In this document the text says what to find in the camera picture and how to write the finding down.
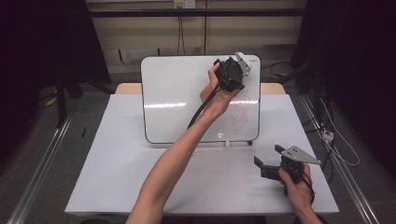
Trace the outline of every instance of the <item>small tabletop whiteboard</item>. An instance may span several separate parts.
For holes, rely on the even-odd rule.
[[[150,143],[173,143],[186,131],[202,104],[199,94],[209,83],[207,70],[216,59],[226,61],[229,57],[158,56],[142,61],[145,133]],[[245,88],[201,142],[252,141],[259,136],[261,60],[255,55],[247,58],[252,67],[243,78]]]

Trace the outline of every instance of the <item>gray floor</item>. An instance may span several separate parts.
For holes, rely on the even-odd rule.
[[[118,83],[134,81],[131,75],[121,74],[113,77],[113,86]],[[34,203],[25,218],[25,223],[80,223],[87,217],[75,217],[64,212],[69,196],[74,188],[78,174],[91,147],[100,120],[106,109],[108,95],[93,88],[83,86],[84,94],[81,99],[67,98],[70,107],[77,106],[64,140],[62,141],[52,165],[45,176],[42,186],[35,196]],[[293,83],[285,85],[287,94],[296,108],[302,122],[309,117],[296,93]],[[363,194],[373,207],[380,223],[394,223],[396,221],[396,181],[372,156],[364,141],[355,136],[350,129],[347,119],[332,103],[334,122],[345,139],[358,152],[361,164],[350,166],[349,170],[355,177]],[[55,133],[57,125],[56,105],[37,107],[35,117],[24,139],[16,148],[14,155],[3,167],[0,176],[0,223],[7,223],[18,199],[26,189],[35,173],[41,158]],[[324,160],[325,150],[317,133],[308,133],[308,140],[320,160]],[[336,146],[343,157],[354,161],[355,156],[339,136],[335,136]],[[330,173],[330,164],[325,169],[325,175]],[[329,183],[334,198],[340,208],[339,214],[327,215],[330,223],[364,223],[361,213],[349,195],[341,176],[334,169],[334,176]],[[125,217],[103,216],[111,223],[123,223]],[[268,223],[291,223],[293,217],[267,217]],[[248,218],[226,217],[230,223],[251,223]]]

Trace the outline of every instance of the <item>red drawing on whiteboard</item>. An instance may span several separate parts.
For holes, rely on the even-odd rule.
[[[233,116],[231,119],[231,123],[233,125],[233,129],[238,132],[241,130],[246,123],[248,123],[248,104],[247,102],[250,100],[248,97],[248,90],[240,91],[233,98]]]

